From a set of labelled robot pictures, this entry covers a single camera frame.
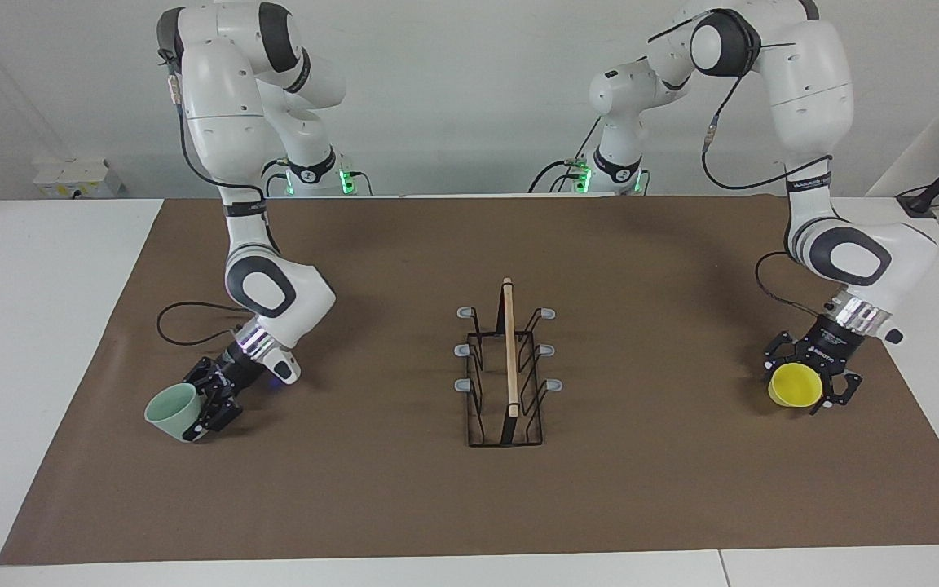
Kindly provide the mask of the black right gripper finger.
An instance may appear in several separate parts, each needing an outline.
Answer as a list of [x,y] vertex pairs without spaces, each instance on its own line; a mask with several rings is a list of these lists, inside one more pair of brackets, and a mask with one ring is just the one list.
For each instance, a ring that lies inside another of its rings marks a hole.
[[217,389],[223,385],[223,376],[213,358],[201,357],[187,372],[185,383],[191,384],[195,389]]
[[201,399],[201,408],[196,419],[197,434],[221,431],[242,414],[243,408],[238,404],[235,391],[198,390],[198,399]]

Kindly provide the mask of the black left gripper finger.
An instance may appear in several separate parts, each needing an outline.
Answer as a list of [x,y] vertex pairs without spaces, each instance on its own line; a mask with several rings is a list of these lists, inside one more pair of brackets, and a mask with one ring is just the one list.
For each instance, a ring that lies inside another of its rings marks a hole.
[[[836,391],[832,383],[838,377],[845,381],[845,388],[842,391]],[[863,382],[863,376],[853,371],[844,371],[839,374],[819,373],[821,382],[821,396],[819,401],[813,406],[813,415],[819,412],[821,408],[830,408],[832,405],[845,406],[849,404],[853,395],[856,394],[858,387]]]
[[801,364],[799,339],[789,331],[779,332],[765,348],[765,379],[770,380],[782,365]]

